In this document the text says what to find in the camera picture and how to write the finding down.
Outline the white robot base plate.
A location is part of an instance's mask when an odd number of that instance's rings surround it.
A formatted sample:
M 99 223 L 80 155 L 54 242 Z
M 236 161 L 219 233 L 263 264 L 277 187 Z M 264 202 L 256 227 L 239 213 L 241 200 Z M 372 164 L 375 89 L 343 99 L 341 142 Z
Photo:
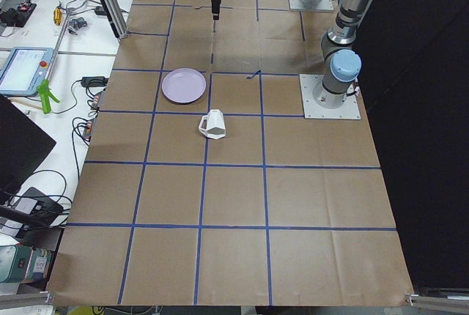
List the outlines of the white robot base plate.
M 299 79 L 303 113 L 306 119 L 361 119 L 352 85 L 344 94 L 332 94 L 323 87 L 323 75 L 300 74 Z

